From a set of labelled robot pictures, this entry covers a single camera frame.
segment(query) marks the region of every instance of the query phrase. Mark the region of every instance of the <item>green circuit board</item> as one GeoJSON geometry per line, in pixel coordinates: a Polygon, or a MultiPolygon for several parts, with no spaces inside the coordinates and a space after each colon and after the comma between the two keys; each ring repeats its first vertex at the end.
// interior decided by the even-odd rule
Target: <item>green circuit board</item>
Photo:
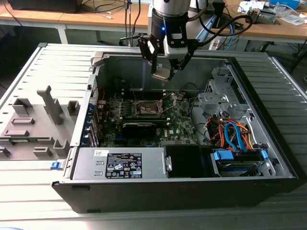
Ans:
{"type": "MultiPolygon", "coordinates": [[[[176,106],[163,113],[164,117],[170,118],[169,126],[164,128],[157,128],[154,137],[148,138],[125,138],[122,133],[118,131],[120,126],[120,110],[121,105],[124,103],[132,103],[131,111],[129,107],[129,113],[135,115],[135,105],[132,100],[124,100],[118,97],[112,97],[107,100],[109,105],[108,114],[109,119],[105,117],[102,119],[104,139],[101,142],[101,147],[163,147],[166,144],[196,144],[196,136],[191,132],[193,124],[188,115],[188,100],[183,97],[178,97],[180,100],[176,100],[176,106]]],[[[140,104],[146,104],[151,107],[155,100],[145,100],[140,104]]],[[[171,97],[163,100],[163,109],[166,110],[174,105],[174,101],[171,97]]],[[[152,115],[154,110],[149,108],[142,109],[141,113],[145,115],[152,115]]]]}

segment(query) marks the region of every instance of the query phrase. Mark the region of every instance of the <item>wooden table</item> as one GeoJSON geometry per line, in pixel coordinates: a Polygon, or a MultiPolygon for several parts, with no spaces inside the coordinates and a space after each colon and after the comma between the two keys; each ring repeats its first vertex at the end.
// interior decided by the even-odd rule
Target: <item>wooden table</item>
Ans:
{"type": "MultiPolygon", "coordinates": [[[[226,7],[232,17],[241,15],[237,12],[238,5],[241,1],[242,0],[226,0],[226,7]]],[[[300,6],[297,10],[307,11],[307,7],[300,6]]],[[[307,38],[307,24],[295,26],[281,20],[280,18],[277,18],[276,21],[275,24],[254,24],[250,29],[242,34],[242,37],[247,40],[294,43],[302,43],[307,38]]],[[[244,19],[238,20],[238,22],[247,25],[244,19]]]]}
{"type": "MultiPolygon", "coordinates": [[[[96,6],[99,4],[112,3],[113,1],[95,0],[96,6]]],[[[237,12],[237,5],[241,0],[227,0],[227,7],[230,14],[235,17],[240,15],[237,12]]],[[[119,6],[122,2],[115,3],[111,6],[105,6],[100,10],[109,10],[115,6],[119,6]]],[[[97,13],[86,12],[80,10],[77,14],[68,14],[60,12],[42,12],[42,11],[15,11],[10,4],[6,3],[8,10],[16,17],[18,21],[24,26],[35,27],[49,27],[56,28],[59,32],[61,42],[67,44],[66,29],[81,29],[81,30],[95,30],[95,31],[125,31],[125,11],[123,8],[113,10],[113,19],[108,19],[98,15],[97,13]]],[[[148,4],[142,4],[141,15],[136,24],[136,32],[146,33],[148,26],[148,4]]],[[[131,22],[138,13],[138,4],[132,4],[131,22]]],[[[307,25],[299,26],[292,25],[281,19],[277,19],[278,24],[255,24],[249,30],[240,36],[240,40],[258,40],[258,41],[274,41],[274,42],[292,42],[303,43],[307,38],[307,25]]],[[[0,24],[19,25],[13,17],[4,8],[3,2],[0,3],[0,24]]]]}
{"type": "MultiPolygon", "coordinates": [[[[100,16],[97,13],[87,12],[81,9],[76,14],[48,12],[48,11],[16,11],[5,0],[6,7],[12,15],[23,25],[32,27],[56,28],[59,32],[61,42],[67,44],[66,29],[79,30],[95,30],[95,31],[125,31],[125,11],[123,8],[112,10],[112,14],[103,14],[111,16],[112,19],[100,16]]],[[[95,0],[95,5],[113,3],[112,0],[95,0]]],[[[108,11],[116,6],[123,5],[123,2],[115,3],[111,6],[100,8],[102,11],[108,11]]],[[[146,33],[148,26],[148,4],[141,4],[141,14],[136,23],[137,33],[146,33]]],[[[91,4],[87,7],[89,11],[93,11],[91,4]]],[[[131,8],[131,24],[138,14],[138,4],[132,4],[131,8]]],[[[0,3],[0,25],[19,25],[17,21],[8,13],[4,7],[3,1],[0,3]]]]}

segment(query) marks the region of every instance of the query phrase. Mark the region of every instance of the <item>motherboard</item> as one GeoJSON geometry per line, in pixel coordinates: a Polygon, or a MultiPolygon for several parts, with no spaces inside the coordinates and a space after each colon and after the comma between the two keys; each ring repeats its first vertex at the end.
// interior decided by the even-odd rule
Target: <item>motherboard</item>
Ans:
{"type": "Polygon", "coordinates": [[[101,147],[196,144],[188,99],[178,92],[158,97],[114,94],[103,101],[101,147]]]}

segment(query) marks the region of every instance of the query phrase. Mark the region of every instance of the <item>power supply label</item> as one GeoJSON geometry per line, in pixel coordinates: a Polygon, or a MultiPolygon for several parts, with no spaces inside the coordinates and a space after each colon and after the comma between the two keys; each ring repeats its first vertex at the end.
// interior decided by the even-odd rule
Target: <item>power supply label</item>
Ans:
{"type": "Polygon", "coordinates": [[[109,153],[106,161],[106,178],[142,178],[142,154],[109,153]]]}

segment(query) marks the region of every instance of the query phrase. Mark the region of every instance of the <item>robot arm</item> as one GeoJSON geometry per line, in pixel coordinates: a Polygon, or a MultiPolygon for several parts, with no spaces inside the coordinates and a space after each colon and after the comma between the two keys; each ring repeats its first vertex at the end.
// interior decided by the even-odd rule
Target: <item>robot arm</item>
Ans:
{"type": "Polygon", "coordinates": [[[153,0],[151,34],[140,37],[138,43],[142,57],[152,66],[154,78],[170,81],[177,70],[183,70],[194,51],[203,46],[196,39],[188,39],[186,24],[198,19],[204,7],[196,16],[189,18],[191,0],[153,0]],[[171,69],[157,68],[157,56],[164,54],[169,59],[171,69]]]}

